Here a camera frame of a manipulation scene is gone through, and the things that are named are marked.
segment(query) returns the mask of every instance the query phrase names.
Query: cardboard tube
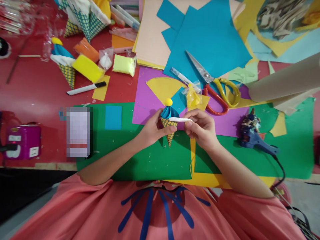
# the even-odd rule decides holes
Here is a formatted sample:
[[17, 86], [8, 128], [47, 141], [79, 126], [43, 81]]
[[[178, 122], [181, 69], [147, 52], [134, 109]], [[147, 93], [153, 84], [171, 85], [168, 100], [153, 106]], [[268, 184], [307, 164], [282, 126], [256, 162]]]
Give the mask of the cardboard tube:
[[320, 87], [320, 53], [292, 64], [250, 85], [255, 102], [268, 101]]

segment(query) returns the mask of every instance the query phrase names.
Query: green paper sheet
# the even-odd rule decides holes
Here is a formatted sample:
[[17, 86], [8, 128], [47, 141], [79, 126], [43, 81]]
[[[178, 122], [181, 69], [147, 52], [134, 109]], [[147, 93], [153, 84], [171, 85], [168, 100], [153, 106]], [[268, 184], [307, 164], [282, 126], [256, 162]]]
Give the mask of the green paper sheet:
[[[122, 129], [105, 130], [106, 106], [122, 107]], [[90, 163], [133, 139], [143, 125], [132, 124], [134, 103], [94, 104], [92, 157], [77, 159], [80, 171]], [[169, 148], [166, 138], [134, 155], [113, 176], [115, 181], [145, 181], [163, 179], [191, 179], [190, 138], [177, 131]]]
[[[273, 137], [269, 131], [274, 126], [278, 110], [272, 104], [254, 106], [261, 119], [261, 133], [265, 135], [266, 143], [280, 148], [277, 155], [288, 178], [308, 179], [314, 165], [313, 153], [313, 107], [314, 98], [308, 98], [297, 108], [292, 116], [286, 116], [286, 135]], [[258, 176], [282, 177], [282, 171], [277, 162], [259, 149], [249, 149], [239, 146], [238, 138], [218, 136], [220, 143], [240, 162]], [[220, 173], [212, 160], [196, 148], [195, 172]]]

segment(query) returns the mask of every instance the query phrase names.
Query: red table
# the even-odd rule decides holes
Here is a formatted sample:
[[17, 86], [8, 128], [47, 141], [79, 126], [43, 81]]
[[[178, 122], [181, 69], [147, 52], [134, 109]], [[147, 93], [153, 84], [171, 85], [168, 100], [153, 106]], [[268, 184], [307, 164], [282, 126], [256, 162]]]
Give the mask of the red table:
[[[58, 32], [63, 33], [66, 16], [56, 22]], [[59, 36], [63, 46], [77, 57], [73, 50], [83, 37], [79, 34], [70, 38]], [[24, 39], [13, 39], [13, 53], [9, 59], [0, 60], [3, 74], [0, 75], [0, 110], [3, 112], [1, 140], [5, 142], [5, 129], [9, 125], [27, 122], [38, 122], [42, 128], [42, 153], [38, 158], [24, 161], [6, 161], [8, 167], [23, 167], [36, 169], [76, 170], [75, 163], [66, 158], [66, 122], [60, 121], [58, 111], [60, 107], [68, 107], [86, 103], [117, 103], [134, 102], [139, 69], [132, 78], [130, 75], [106, 72], [110, 82], [105, 101], [92, 99], [93, 91], [68, 96], [66, 91], [70, 87], [62, 75], [59, 67], [53, 61], [43, 62], [39, 58], [20, 58], [12, 74], [9, 84], [6, 84], [15, 57], [20, 51]], [[43, 39], [30, 38], [21, 54], [42, 54]], [[91, 45], [99, 50], [111, 46], [111, 35], [108, 29], [103, 30], [91, 41]], [[284, 63], [272, 63], [275, 71], [288, 66]], [[267, 62], [259, 63], [259, 78], [269, 74]], [[76, 75], [75, 88], [89, 85], [90, 82], [80, 73]], [[315, 103], [314, 132], [320, 133], [320, 103]]]

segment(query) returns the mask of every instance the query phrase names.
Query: pink paper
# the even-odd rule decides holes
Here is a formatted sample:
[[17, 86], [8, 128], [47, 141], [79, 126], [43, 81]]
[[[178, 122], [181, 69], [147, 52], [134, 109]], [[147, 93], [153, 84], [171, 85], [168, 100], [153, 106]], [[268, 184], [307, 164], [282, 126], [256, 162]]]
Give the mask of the pink paper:
[[[163, 108], [163, 104], [157, 98], [157, 96], [152, 92], [152, 90], [146, 84], [152, 78], [155, 77], [168, 77], [163, 74], [162, 71], [155, 70], [147, 67], [140, 67], [138, 85], [137, 85], [137, 94], [133, 110], [133, 124], [145, 125], [147, 120], [159, 109]], [[222, 111], [222, 107], [219, 103], [210, 99], [209, 104], [212, 109], [219, 112]], [[229, 110], [226, 115], [215, 116], [210, 113], [215, 120], [216, 133], [217, 135], [230, 136], [230, 137], [239, 137], [238, 128], [243, 120], [244, 115], [249, 111], [249, 107], [238, 108]], [[183, 117], [187, 112], [187, 109], [182, 111], [180, 117]], [[178, 124], [178, 130], [184, 130], [184, 124]]]

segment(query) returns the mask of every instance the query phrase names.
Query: yellow sponge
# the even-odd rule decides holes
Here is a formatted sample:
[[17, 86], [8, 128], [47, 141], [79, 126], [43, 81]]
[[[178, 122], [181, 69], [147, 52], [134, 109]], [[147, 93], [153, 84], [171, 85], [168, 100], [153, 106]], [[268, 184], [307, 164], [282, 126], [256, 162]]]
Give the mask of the yellow sponge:
[[96, 83], [105, 73], [102, 68], [99, 68], [97, 64], [85, 55], [79, 55], [72, 66], [93, 83]]

